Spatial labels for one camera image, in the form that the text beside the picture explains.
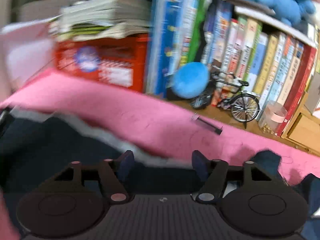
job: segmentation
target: wooden drawer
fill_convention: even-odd
[[[299,114],[288,133],[288,137],[299,144],[320,152],[320,125],[303,114]]]

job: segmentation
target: blue ball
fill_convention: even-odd
[[[200,62],[185,64],[172,78],[172,91],[179,97],[190,99],[199,96],[208,85],[210,72]]]

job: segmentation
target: bicycle rear wheel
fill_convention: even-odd
[[[238,122],[250,122],[259,114],[258,99],[250,94],[240,94],[235,97],[231,105],[232,117]]]

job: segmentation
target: miniature bicycle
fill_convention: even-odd
[[[254,120],[260,112],[259,100],[260,95],[251,91],[241,90],[242,87],[249,86],[247,81],[238,80],[239,85],[229,83],[223,79],[219,79],[220,73],[225,75],[231,75],[235,79],[233,73],[227,73],[223,71],[211,72],[210,80],[206,89],[196,98],[194,98],[190,105],[194,109],[204,109],[211,104],[213,92],[216,89],[216,84],[223,83],[232,87],[237,88],[236,91],[232,91],[233,94],[230,98],[222,99],[217,107],[224,110],[230,109],[232,117],[238,122],[247,123]]]

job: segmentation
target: translucent container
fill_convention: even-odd
[[[259,127],[261,129],[267,128],[269,132],[274,133],[278,125],[284,121],[287,113],[281,104],[269,101],[259,120]]]

